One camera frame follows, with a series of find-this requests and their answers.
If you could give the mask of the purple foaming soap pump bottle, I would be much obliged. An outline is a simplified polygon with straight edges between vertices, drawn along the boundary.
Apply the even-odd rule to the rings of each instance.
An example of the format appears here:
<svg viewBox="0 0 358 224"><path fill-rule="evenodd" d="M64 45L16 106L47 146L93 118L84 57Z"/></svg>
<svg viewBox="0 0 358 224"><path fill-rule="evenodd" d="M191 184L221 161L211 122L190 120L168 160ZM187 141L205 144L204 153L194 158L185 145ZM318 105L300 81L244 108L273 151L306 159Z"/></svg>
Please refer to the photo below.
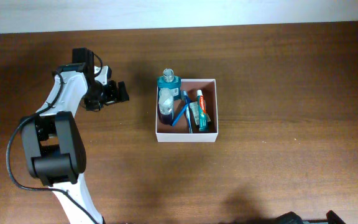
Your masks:
<svg viewBox="0 0 358 224"><path fill-rule="evenodd" d="M169 88L162 88L158 99L159 120L163 124L171 125L174 119L174 99Z"/></svg>

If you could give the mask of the blue Listerine mouthwash bottle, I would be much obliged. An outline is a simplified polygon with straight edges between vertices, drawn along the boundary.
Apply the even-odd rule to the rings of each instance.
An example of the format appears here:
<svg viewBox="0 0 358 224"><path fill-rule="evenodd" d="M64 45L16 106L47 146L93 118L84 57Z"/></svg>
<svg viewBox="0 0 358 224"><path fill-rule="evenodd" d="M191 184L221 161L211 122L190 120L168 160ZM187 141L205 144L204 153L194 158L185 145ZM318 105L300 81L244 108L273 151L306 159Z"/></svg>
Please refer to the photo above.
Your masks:
<svg viewBox="0 0 358 224"><path fill-rule="evenodd" d="M163 71L163 75L157 78L158 94L162 88L168 88L173 94L173 99L181 99L181 78L174 75L174 71L171 68L166 68Z"/></svg>

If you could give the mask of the blue white toothbrush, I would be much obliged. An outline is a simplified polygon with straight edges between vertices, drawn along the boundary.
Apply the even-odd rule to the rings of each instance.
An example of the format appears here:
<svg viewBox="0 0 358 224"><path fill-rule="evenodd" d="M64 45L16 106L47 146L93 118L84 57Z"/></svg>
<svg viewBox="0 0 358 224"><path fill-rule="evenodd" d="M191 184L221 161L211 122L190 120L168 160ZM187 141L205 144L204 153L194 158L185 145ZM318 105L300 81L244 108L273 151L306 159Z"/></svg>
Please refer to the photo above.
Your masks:
<svg viewBox="0 0 358 224"><path fill-rule="evenodd" d="M185 117L186 117L186 122L188 124L188 130L189 130L189 133L193 133L193 128L192 128L192 125L191 125L191 114L190 114L190 103L191 103L191 100L190 98L188 97L188 93L187 91L183 90L181 92L181 98L182 100L185 102L185 106L186 106L186 110L185 110Z"/></svg>

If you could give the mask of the green white wipes packet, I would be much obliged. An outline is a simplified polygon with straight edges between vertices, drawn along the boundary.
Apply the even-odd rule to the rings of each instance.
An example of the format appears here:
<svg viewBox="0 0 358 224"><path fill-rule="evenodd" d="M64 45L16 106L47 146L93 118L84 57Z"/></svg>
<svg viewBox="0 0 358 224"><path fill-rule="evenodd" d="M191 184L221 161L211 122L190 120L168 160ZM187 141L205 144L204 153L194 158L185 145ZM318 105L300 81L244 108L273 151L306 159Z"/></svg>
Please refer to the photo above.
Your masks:
<svg viewBox="0 0 358 224"><path fill-rule="evenodd" d="M199 121L199 106L198 106L198 102L197 101L194 101L194 102L191 102L190 103L190 110L192 112L192 115L193 115L193 119L194 119L194 122L197 126L200 125L200 121Z"/></svg>

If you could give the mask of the Colgate toothpaste tube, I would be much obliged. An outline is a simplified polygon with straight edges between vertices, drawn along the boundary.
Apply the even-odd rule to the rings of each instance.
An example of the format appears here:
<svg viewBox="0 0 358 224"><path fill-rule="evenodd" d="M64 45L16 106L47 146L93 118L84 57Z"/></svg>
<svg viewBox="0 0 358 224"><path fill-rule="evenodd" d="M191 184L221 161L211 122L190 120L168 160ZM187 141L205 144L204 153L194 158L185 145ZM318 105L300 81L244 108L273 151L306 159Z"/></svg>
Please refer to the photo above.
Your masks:
<svg viewBox="0 0 358 224"><path fill-rule="evenodd" d="M206 102L204 100L202 90L197 90L196 95L197 95L197 102L198 102L199 131L203 133L208 131L208 117L206 113Z"/></svg>

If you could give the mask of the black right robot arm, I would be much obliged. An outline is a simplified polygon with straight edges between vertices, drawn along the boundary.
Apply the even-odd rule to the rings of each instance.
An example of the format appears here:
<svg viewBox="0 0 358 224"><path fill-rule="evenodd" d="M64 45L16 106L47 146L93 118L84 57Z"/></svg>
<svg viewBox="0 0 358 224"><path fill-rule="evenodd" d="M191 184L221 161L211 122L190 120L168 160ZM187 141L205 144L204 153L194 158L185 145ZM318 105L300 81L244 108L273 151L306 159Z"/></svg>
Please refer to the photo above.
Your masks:
<svg viewBox="0 0 358 224"><path fill-rule="evenodd" d="M346 224L342 218L330 210L325 219L306 220L295 212L288 212L275 218L274 224Z"/></svg>

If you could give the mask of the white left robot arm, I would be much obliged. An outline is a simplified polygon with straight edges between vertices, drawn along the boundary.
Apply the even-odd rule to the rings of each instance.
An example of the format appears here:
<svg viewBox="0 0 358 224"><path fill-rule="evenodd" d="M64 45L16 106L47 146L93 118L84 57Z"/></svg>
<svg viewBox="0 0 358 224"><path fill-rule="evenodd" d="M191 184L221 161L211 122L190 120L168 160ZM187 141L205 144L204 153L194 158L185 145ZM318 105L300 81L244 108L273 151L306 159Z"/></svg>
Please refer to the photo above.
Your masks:
<svg viewBox="0 0 358 224"><path fill-rule="evenodd" d="M58 67L45 103L17 128L29 174L41 181L40 191L55 194L70 223L105 222L86 186L86 151L75 115L80 105L99 111L129 99L124 82L114 82L111 74L107 65Z"/></svg>

